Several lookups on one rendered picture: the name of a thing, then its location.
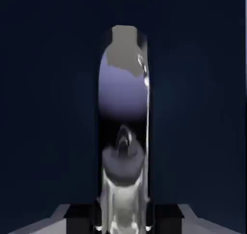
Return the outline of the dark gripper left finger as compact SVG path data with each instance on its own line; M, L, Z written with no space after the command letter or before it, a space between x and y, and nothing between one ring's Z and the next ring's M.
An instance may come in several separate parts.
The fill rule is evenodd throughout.
M7 234L99 234L86 204L60 204L53 214Z

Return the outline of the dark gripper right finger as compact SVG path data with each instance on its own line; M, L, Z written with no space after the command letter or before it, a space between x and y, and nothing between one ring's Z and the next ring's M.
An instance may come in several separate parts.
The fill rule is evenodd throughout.
M240 234L203 218L188 204L156 205L148 216L148 234Z

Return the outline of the shiny curved metal handle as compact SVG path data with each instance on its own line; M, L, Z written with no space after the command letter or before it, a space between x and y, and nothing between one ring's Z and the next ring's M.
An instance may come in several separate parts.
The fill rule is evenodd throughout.
M148 41L115 25L104 38L98 73L98 197L94 234L152 234L149 193Z

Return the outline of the dark blue cabinet door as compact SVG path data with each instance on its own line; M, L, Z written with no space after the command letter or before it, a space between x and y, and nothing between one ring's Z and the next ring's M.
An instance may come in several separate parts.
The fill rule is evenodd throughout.
M97 194L104 33L150 47L151 193L245 231L245 0L0 0L0 234Z

